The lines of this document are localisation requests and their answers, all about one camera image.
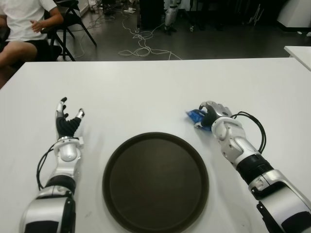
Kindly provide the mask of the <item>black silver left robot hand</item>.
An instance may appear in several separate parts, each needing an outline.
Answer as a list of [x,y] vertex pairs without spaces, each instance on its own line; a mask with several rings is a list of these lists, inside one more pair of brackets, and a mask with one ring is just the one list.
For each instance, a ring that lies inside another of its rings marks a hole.
[[59,101],[55,111],[57,139],[60,139],[62,137],[74,137],[75,132],[79,128],[80,123],[85,116],[84,110],[80,108],[78,114],[74,118],[67,120],[67,117],[69,115],[64,113],[64,110],[66,109],[66,101],[67,97],[63,97]]

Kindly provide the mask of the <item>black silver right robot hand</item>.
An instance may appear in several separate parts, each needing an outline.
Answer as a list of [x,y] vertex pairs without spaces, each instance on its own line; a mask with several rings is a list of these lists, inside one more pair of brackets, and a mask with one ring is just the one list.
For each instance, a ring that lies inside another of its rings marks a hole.
[[199,110],[206,108],[206,113],[203,119],[195,123],[196,128],[210,128],[212,124],[220,117],[231,117],[231,113],[228,107],[224,107],[222,104],[214,101],[202,102],[199,106]]

